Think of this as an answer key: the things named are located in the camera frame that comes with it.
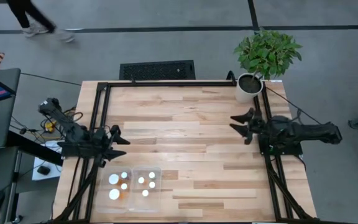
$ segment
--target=person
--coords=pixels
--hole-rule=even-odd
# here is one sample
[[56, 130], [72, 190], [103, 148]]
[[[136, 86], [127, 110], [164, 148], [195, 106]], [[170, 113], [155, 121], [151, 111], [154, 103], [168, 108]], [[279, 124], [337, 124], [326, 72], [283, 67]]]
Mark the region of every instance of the person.
[[[11, 11], [16, 16], [22, 27], [22, 32], [26, 37], [33, 37], [37, 34], [56, 34], [57, 37], [64, 42], [74, 40], [71, 32], [57, 29], [56, 25], [50, 22], [37, 8], [32, 4], [31, 0], [6, 0]], [[39, 24], [30, 23], [26, 13], [33, 17]]]

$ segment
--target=black floor line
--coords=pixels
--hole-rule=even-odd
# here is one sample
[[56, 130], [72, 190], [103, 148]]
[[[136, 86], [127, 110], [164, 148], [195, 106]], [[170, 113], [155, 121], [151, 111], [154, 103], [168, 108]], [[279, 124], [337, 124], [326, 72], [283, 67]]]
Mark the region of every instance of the black floor line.
[[251, 14], [252, 26], [254, 27], [254, 30], [257, 31], [257, 30], [259, 30], [259, 25], [258, 25], [258, 19], [256, 16], [256, 11], [255, 11], [255, 6], [254, 6], [253, 0], [248, 0], [248, 7], [249, 7], [249, 12]]
[[358, 25], [332, 26], [261, 26], [265, 30], [358, 30]]
[[[358, 25], [342, 26], [264, 26], [265, 30], [358, 30]], [[200, 27], [123, 27], [123, 28], [89, 28], [72, 29], [77, 34], [102, 34], [120, 32], [188, 32], [188, 31], [240, 31], [254, 30], [252, 26], [200, 26]], [[21, 34], [21, 30], [0, 30], [0, 34]]]

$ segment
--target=black pants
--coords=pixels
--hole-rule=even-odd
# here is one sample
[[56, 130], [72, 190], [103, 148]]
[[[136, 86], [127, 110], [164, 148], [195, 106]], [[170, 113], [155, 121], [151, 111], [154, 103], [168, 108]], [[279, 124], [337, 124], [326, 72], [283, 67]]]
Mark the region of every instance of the black pants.
[[33, 17], [37, 22], [46, 27], [49, 32], [55, 31], [53, 25], [42, 13], [32, 4], [31, 0], [6, 0], [11, 11], [16, 16], [22, 28], [29, 28], [30, 22], [26, 13]]

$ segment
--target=white flower pot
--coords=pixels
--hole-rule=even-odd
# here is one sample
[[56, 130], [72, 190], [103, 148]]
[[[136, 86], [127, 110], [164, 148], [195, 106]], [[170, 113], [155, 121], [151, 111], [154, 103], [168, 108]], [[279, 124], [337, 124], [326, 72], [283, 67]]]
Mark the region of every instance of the white flower pot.
[[263, 87], [264, 87], [264, 83], [262, 80], [258, 80], [260, 82], [260, 90], [256, 93], [248, 93], [246, 91], [244, 91], [241, 87], [240, 87], [240, 78], [244, 77], [244, 76], [250, 76], [252, 77], [253, 74], [251, 73], [243, 73], [242, 75], [240, 75], [240, 77], [237, 79], [237, 86], [236, 86], [236, 100], [239, 103], [248, 103], [250, 102], [256, 95], [258, 95]]

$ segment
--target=small cup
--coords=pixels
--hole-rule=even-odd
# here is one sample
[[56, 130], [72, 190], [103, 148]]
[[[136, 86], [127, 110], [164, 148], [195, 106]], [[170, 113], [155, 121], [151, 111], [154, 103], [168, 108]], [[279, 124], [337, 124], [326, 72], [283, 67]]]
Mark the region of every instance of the small cup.
[[119, 180], [119, 176], [117, 174], [111, 174], [109, 177], [110, 184], [117, 184]]
[[155, 187], [155, 183], [154, 183], [154, 182], [150, 182], [150, 183], [149, 183], [149, 187], [150, 187], [151, 189], [153, 189], [153, 188]]
[[137, 182], [140, 184], [144, 183], [144, 178], [143, 177], [139, 177], [139, 179], [137, 179]]
[[128, 185], [127, 185], [127, 184], [121, 184], [121, 189], [122, 189], [122, 190], [128, 189]]
[[121, 178], [122, 179], [126, 179], [128, 177], [128, 173], [127, 172], [122, 172], [121, 173]]
[[155, 178], [154, 172], [150, 172], [150, 173], [149, 173], [149, 177], [150, 177], [150, 179], [154, 179], [154, 178]]
[[119, 198], [119, 190], [117, 189], [110, 190], [109, 196], [111, 200], [117, 200]]
[[143, 195], [143, 197], [149, 196], [149, 191], [148, 190], [143, 190], [142, 195]]

